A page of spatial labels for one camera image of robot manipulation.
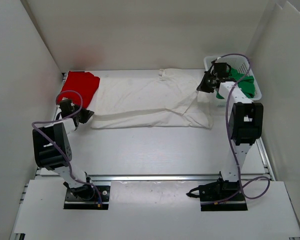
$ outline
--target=white plastic basket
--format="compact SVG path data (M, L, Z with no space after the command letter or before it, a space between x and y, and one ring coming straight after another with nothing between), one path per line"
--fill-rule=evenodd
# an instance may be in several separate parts
M211 62L215 59L217 59L220 56L206 56L204 58L204 67L205 70L207 71L211 67ZM249 63L247 59L243 56L238 56L238 55L230 55L230 56L225 56L216 61L217 63L227 63L229 64L232 68L236 69L240 74L245 74L246 71L249 68ZM252 70L249 71L248 76L253 76L254 78L254 87L255 87L255 93L254 93L254 98L251 98L252 101L260 100L262 97L260 88L258 86L256 77ZM217 92L214 91L212 101L214 102L215 105L217 106L225 106L227 100L226 99L219 99L216 97Z

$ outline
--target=purple cable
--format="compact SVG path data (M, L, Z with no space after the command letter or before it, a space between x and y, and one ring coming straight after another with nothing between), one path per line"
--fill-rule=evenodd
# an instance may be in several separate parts
M236 155L236 152L235 152L235 149L234 149L234 146L232 145L232 142L231 142L231 135L230 135L230 127L229 127L229 123L228 123L228 111L229 111L229 103L230 103L230 98L231 98L231 94L232 92L234 91L234 89L236 88L236 86L238 85L239 82L241 82L250 72L251 70L251 64L250 64L250 61L249 61L249 58L243 54L240 54L240 53L230 53L230 54L226 54L226 55L223 55L221 56L220 58L224 58L224 57L227 57L227 56L232 56L232 55L237 55L237 56L242 56L244 58L247 59L248 63L249 63L249 68L248 70L245 72L245 74L238 80L234 83L234 85L232 86L230 92L229 92L229 95L228 95L228 98L226 100L226 107L225 107L225 126L226 126L226 133L227 133L227 136L228 136L228 141L229 141L229 144L230 144L230 148L231 148L231 152L233 154L233 157L234 157L234 160L235 160L235 163L236 163L236 166L237 166L237 169L238 169L238 178L239 178L239 186L240 186L240 190L238 190L237 192L235 192L234 194L232 194L231 196L227 197L227 198L224 198L224 199L221 199L221 200L217 200L217 201L211 201L211 202L206 202L206 203L202 203L201 205L209 205L209 204L219 204L219 203L222 203L222 202L226 202L228 201L229 199L233 198L235 195L237 195L239 192L242 192L242 194L244 195L244 197L246 197L247 199L258 199L258 198L261 198L263 195L266 194L266 192L268 191L269 187L270 187L270 183L271 183L271 180L270 178L266 177L266 176L257 176L251 180L249 180L246 184L242 185L242 182L241 182L241 170L240 170L240 165L239 165L239 161L238 161L238 158L237 158L237 155ZM250 183L256 181L256 180L259 180L259 179L265 179L267 180L268 184L265 188L265 190L259 194L258 196L254 196L254 197L250 197L250 196L247 196L244 192L244 188L249 185Z
M45 139L48 140L49 143L51 143L55 149L62 155L62 157L64 158L64 160L66 161L66 163L68 164L69 166L69 173L70 173L70 177L75 180L77 183L80 183L80 184L85 184L85 185L89 185L89 186L92 186L93 189L97 192L98 194L98 203L100 204L100 206L102 207L102 201L101 201L101 194L100 194L100 191L99 189L93 184L93 183L90 183L90 182L86 182L86 181L82 181L80 179L77 179L74 175L73 175L73 170L72 170L72 166L71 166L71 163L70 163L70 160L68 158L68 156L62 151L62 149L50 138L48 137L43 131L41 131L37 126L36 124L53 124L53 123L58 123L58 122L61 122L62 120L65 120L65 119L68 119L68 118L71 118L72 116L76 115L77 113L79 113L82 109L82 106L83 106L83 99L82 99L82 96L80 95L80 93L78 93L77 91L73 91L73 90L66 90L66 91L63 91L63 92L60 92L58 94L58 96L56 96L56 101L55 103L58 104L57 102L57 99L58 97L61 95L61 94L64 94L64 93L75 93L77 94L79 97L80 97L80 107L77 111L75 111L74 113L71 113L70 115L66 116L65 118L62 118L62 119L59 119L59 120L52 120L52 121L34 121L31 126L38 132L40 133Z

